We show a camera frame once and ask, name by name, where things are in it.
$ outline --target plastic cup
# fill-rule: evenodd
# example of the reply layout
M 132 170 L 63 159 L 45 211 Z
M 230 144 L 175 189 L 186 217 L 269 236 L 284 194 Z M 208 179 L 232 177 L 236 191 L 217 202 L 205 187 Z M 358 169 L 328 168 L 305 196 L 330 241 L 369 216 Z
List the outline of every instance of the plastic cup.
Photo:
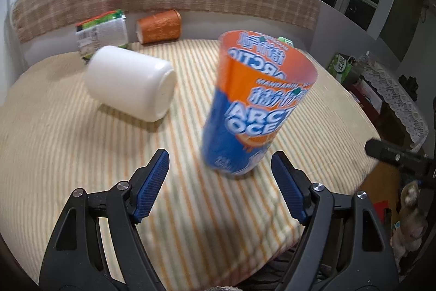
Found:
M 264 157 L 318 73 L 304 54 L 273 37 L 238 30 L 220 40 L 201 151 L 210 168 L 242 175 Z

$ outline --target lace cloth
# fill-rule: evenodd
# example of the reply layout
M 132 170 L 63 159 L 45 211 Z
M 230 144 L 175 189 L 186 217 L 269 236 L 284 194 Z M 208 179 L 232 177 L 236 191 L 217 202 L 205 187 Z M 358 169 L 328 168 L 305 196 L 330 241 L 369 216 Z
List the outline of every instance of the lace cloth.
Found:
M 426 140 L 429 128 L 415 103 L 401 84 L 380 63 L 369 56 L 361 57 L 359 62 L 364 68 L 363 77 L 377 89 L 384 101 L 401 120 L 414 143 L 412 151 L 417 152 Z

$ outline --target wooden floor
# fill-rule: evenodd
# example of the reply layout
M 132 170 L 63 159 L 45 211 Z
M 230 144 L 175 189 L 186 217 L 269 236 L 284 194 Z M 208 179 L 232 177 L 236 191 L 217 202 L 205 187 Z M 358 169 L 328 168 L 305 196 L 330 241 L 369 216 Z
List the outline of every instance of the wooden floor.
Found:
M 399 186 L 400 172 L 398 169 L 380 162 L 362 183 L 360 190 L 367 192 L 373 204 L 387 200 L 392 210 L 392 223 L 395 223 L 398 221 L 396 206 Z

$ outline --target tablecloth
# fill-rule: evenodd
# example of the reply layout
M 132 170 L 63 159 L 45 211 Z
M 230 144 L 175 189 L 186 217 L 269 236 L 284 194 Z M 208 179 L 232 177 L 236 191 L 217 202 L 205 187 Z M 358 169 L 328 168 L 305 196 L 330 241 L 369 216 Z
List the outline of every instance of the tablecloth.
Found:
M 364 152 L 375 128 L 315 60 L 316 84 L 251 175 L 233 180 L 204 166 L 202 126 L 214 92 L 219 43 L 183 40 L 133 49 L 169 60 L 177 88 L 167 115 L 145 123 L 92 99 L 77 53 L 49 57 L 25 72 L 0 108 L 0 233 L 38 279 L 52 229 L 71 191 L 109 189 L 146 165 L 157 148 L 169 173 L 138 231 L 167 290 L 236 284 L 295 244 L 291 218 L 271 171 L 283 150 L 311 181 L 351 194 L 376 161 Z M 112 275 L 122 279 L 102 226 Z

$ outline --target blue gripper pad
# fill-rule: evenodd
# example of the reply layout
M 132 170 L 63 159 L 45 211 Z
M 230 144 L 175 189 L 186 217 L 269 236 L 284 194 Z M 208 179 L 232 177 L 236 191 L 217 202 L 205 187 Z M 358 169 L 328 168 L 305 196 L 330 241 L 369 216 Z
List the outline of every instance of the blue gripper pad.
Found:
M 164 150 L 138 192 L 136 210 L 132 215 L 137 223 L 150 214 L 168 170 L 169 154 Z
M 281 155 L 286 158 L 283 152 L 275 152 L 272 155 L 271 171 L 291 216 L 303 225 L 307 222 L 308 218 L 304 210 L 304 197 L 292 178 L 291 172 L 289 172 L 289 169 L 283 162 Z

